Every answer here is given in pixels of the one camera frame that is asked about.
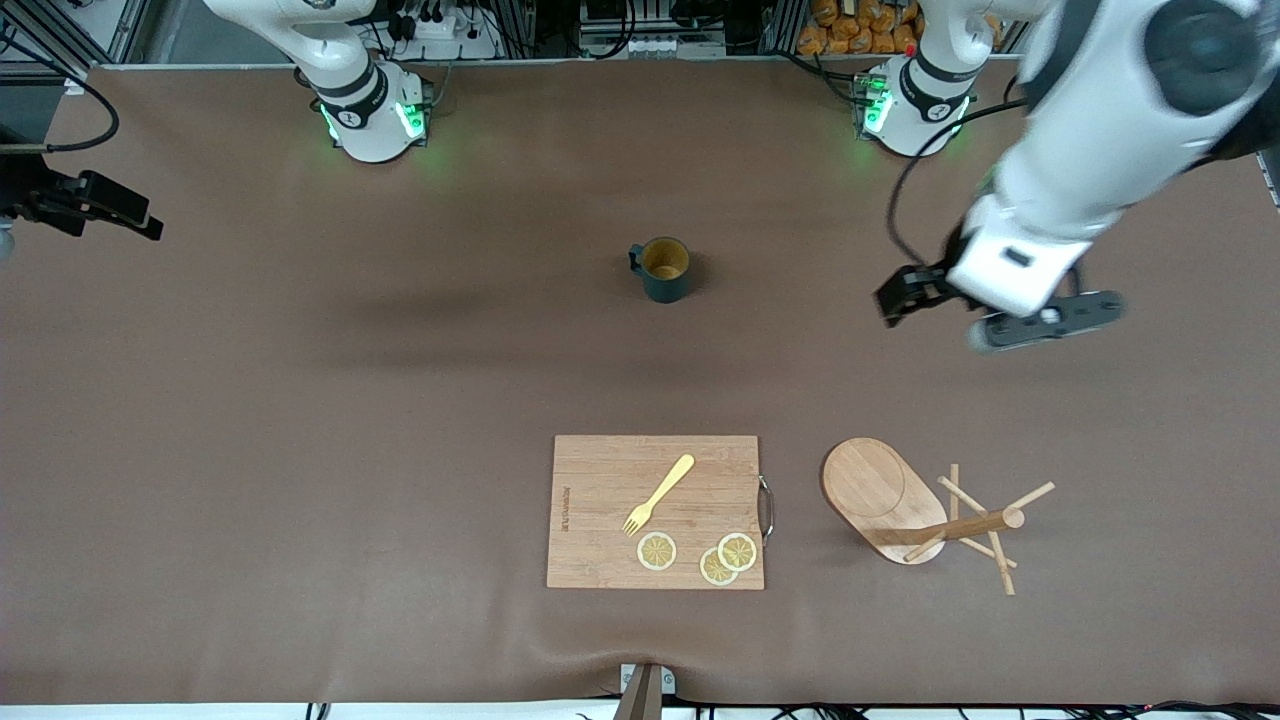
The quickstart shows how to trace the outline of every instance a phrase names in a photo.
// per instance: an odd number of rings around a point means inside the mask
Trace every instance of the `wooden stick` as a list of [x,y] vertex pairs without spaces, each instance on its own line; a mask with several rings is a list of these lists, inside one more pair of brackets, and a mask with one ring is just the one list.
[[1053,483],[1044,483],[1041,487],[1033,489],[1032,492],[1029,492],[1029,493],[1019,497],[1018,500],[1010,502],[1009,506],[1010,507],[1016,507],[1016,509],[1021,510],[1023,507],[1027,507],[1028,505],[1030,505],[1032,501],[1039,500],[1041,497],[1044,497],[1046,495],[1048,495],[1048,491],[1053,489],[1053,487],[1055,487]]
[[973,509],[974,512],[978,512],[979,515],[986,515],[987,514],[987,509],[986,507],[978,505],[977,500],[969,497],[969,493],[966,493],[965,491],[963,491],[959,487],[956,487],[955,483],[952,483],[951,480],[948,480],[946,478],[938,478],[938,482],[942,483],[942,487],[947,488],[947,492],[950,492],[951,495],[959,497],[965,505],[968,505],[970,509]]
[[908,562],[915,562],[922,555],[924,555],[925,552],[933,550],[933,546],[936,546],[940,542],[945,541],[946,537],[947,537],[946,533],[940,532],[938,534],[936,534],[932,538],[929,538],[929,539],[924,541],[923,543],[920,543],[920,547],[916,547],[911,552],[908,552],[906,556],[902,557],[902,560],[906,560]]
[[991,551],[996,553],[996,566],[1000,568],[1000,580],[1005,583],[1005,594],[1014,594],[1014,578],[1009,574],[1009,559],[1005,557],[1005,548],[1000,547],[1000,536],[996,530],[987,533],[991,539]]
[[[996,552],[993,550],[991,550],[989,547],[982,544],[978,541],[974,541],[974,539],[970,539],[970,538],[956,538],[956,539],[957,539],[957,542],[960,544],[963,544],[965,547],[972,547],[972,548],[977,550],[978,552],[986,555],[987,557],[991,557],[992,560],[996,559]],[[1010,569],[1016,569],[1018,568],[1018,564],[1014,562],[1012,560],[1010,560],[1009,557],[1005,557],[1005,562],[1009,564]]]
[[[951,484],[960,487],[960,466],[955,462],[951,464]],[[960,498],[951,496],[951,520],[960,519]]]
[[915,530],[915,537],[932,538],[936,533],[943,533],[942,539],[960,539],[980,536],[982,533],[991,530],[1021,528],[1025,521],[1027,516],[1023,515],[1021,510],[1005,507],[997,512],[987,512],[986,515],[978,515],[977,518],[948,520],[937,525],[920,528],[919,530]]

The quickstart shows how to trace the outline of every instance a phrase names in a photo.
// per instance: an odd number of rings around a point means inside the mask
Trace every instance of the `black cable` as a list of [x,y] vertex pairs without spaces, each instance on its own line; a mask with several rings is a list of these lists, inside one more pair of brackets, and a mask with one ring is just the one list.
[[485,13],[484,9],[477,8],[475,4],[472,4],[471,8],[472,9],[479,9],[480,14],[484,17],[485,24],[488,24],[493,29],[498,31],[498,35],[500,35],[503,40],[506,40],[507,42],[515,45],[516,47],[520,47],[520,54],[524,55],[525,58],[529,58],[529,51],[530,50],[538,50],[536,45],[530,45],[527,42],[521,42],[518,40],[516,40],[515,37],[512,37],[511,35],[508,35],[507,31],[502,28],[502,24],[499,24],[498,20],[493,19],[493,15],[490,15],[489,13]]
[[[577,5],[575,5],[573,3],[568,3],[568,6],[570,8],[576,8]],[[628,12],[630,12],[630,15],[631,15],[631,27],[630,27],[630,29],[627,28],[627,14],[628,14]],[[582,47],[572,38],[573,26],[575,26],[575,23],[572,20],[568,23],[568,28],[564,28],[563,23],[561,26],[561,35],[564,37],[564,46],[568,47],[570,50],[572,50],[573,54],[577,55],[577,56],[580,56],[580,58],[585,56],[585,58],[590,58],[593,60],[608,60],[609,58],[613,58],[618,53],[622,53],[623,50],[626,50],[627,45],[631,44],[631,40],[635,38],[635,35],[636,35],[636,3],[635,3],[635,0],[627,0],[627,12],[622,13],[622,19],[621,19],[620,28],[618,28],[618,32],[622,33],[622,35],[621,35],[621,37],[618,37],[618,41],[613,44],[613,47],[611,47],[609,51],[605,53],[604,55],[595,55],[593,53],[585,53],[582,50]]]
[[321,703],[308,702],[305,720],[311,720],[311,708],[316,707],[317,705],[319,707],[316,710],[316,720],[325,720],[325,717],[329,716],[329,708],[333,706],[332,702],[321,702]]
[[899,233],[899,231],[897,231],[897,205],[899,205],[899,202],[902,199],[902,187],[906,186],[906,178],[911,174],[911,170],[914,170],[915,165],[919,164],[919,161],[924,158],[924,151],[928,150],[929,147],[932,147],[934,142],[937,142],[938,140],[941,140],[942,137],[945,137],[947,133],[955,131],[956,128],[964,126],[965,123],[977,120],[979,118],[986,118],[987,115],[995,115],[997,113],[1004,113],[1005,110],[1012,110],[1014,108],[1023,108],[1025,105],[1027,105],[1027,100],[1025,99],[1024,100],[1015,100],[1012,102],[1001,102],[1000,105],[992,105],[991,108],[983,108],[982,110],[978,110],[977,113],[965,115],[965,117],[960,118],[959,120],[948,123],[945,128],[942,128],[941,131],[938,131],[937,133],[934,133],[933,137],[931,137],[928,141],[925,141],[925,143],[911,158],[911,160],[906,164],[906,167],[902,168],[902,174],[900,174],[897,177],[897,182],[893,183],[893,192],[891,192],[890,196],[888,196],[888,209],[884,213],[884,224],[888,228],[888,238],[890,238],[890,241],[893,245],[897,246],[899,250],[902,251],[902,255],[906,255],[916,265],[925,265],[927,264],[924,261],[924,258],[922,258],[920,254],[915,251],[915,249],[913,249],[910,245],[908,245],[906,241],[902,240],[901,233]]
[[823,70],[822,68],[810,65],[809,63],[805,63],[799,55],[796,55],[794,53],[787,53],[786,50],[771,50],[769,53],[765,53],[765,55],[777,55],[780,58],[786,58],[787,60],[791,60],[791,64],[796,65],[797,68],[801,68],[803,70],[805,70],[805,72],[808,72],[810,74],[815,74],[815,76],[826,74],[827,77],[829,77],[832,79],[847,79],[847,81],[852,81],[854,79],[854,76],[851,76],[849,73],[836,73],[836,72],[832,72],[832,70]]
[[378,29],[378,26],[374,23],[374,20],[369,19],[365,22],[369,23],[369,27],[374,31],[374,40],[378,41],[378,51],[383,55],[384,59],[390,60],[390,56],[387,54],[387,45],[383,42],[383,31]]
[[836,85],[836,81],[832,79],[832,73],[828,73],[822,68],[822,60],[819,60],[817,55],[813,56],[813,61],[818,67],[818,74],[822,77],[822,82],[827,83],[827,87],[833,94],[836,94],[836,97],[840,97],[841,100],[849,102],[850,105],[870,105],[870,102],[868,102],[867,100],[860,100],[840,90],[840,87]]
[[111,102],[106,97],[104,97],[102,94],[97,91],[97,88],[79,79],[78,77],[73,76],[69,70],[65,70],[54,64],[52,61],[41,58],[40,55],[37,55],[36,53],[33,53],[27,46],[24,46],[23,44],[18,42],[14,38],[9,40],[9,46],[17,50],[18,53],[22,53],[23,55],[31,58],[32,60],[40,63],[41,65],[49,68],[50,70],[60,74],[61,77],[83,87],[84,92],[88,92],[90,95],[93,96],[95,100],[101,102],[102,109],[105,109],[106,114],[111,117],[111,126],[108,127],[97,137],[82,142],[68,142],[64,145],[45,145],[45,152],[73,152],[76,150],[88,150],[90,147],[97,147],[99,145],[102,145],[108,140],[115,137],[115,133],[120,131],[120,114],[115,111],[115,106],[111,105]]

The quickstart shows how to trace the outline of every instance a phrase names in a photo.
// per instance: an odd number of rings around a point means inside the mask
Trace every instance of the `dried lemon slice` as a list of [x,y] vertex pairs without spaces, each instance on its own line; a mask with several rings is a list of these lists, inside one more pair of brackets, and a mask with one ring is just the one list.
[[755,541],[742,533],[730,533],[716,546],[721,565],[735,573],[746,573],[755,565]]
[[698,566],[703,570],[703,579],[716,587],[724,587],[737,579],[737,573],[721,564],[714,547],[703,553]]
[[640,538],[636,557],[650,570],[666,570],[676,561],[676,541],[667,533],[649,533]]

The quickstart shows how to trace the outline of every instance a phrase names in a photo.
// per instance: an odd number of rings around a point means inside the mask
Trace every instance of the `brown tabletop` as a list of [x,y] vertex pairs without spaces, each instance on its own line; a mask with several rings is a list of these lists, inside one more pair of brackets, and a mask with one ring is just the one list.
[[[986,357],[960,306],[881,325],[902,161],[785,63],[460,69],[430,147],[379,167],[288,72],[93,79],[119,137],[51,161],[168,228],[17,228],[5,701],[595,696],[635,660],[717,702],[1280,701],[1280,225],[1252,158],[1089,254],[1120,324]],[[927,255],[1015,115],[920,165]],[[70,99],[52,138],[101,123]],[[626,268],[658,234],[704,268],[672,306]],[[557,433],[759,436],[767,589],[547,589]],[[828,509],[823,457],[859,436],[991,503],[1057,483],[1006,536],[1018,597]]]

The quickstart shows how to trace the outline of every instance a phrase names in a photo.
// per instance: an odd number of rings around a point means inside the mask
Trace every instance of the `mug handle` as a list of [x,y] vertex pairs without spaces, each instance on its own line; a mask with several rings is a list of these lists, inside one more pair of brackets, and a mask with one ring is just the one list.
[[637,275],[640,274],[640,255],[643,254],[644,254],[643,245],[632,245],[631,250],[627,251],[627,258],[631,259],[631,272]]

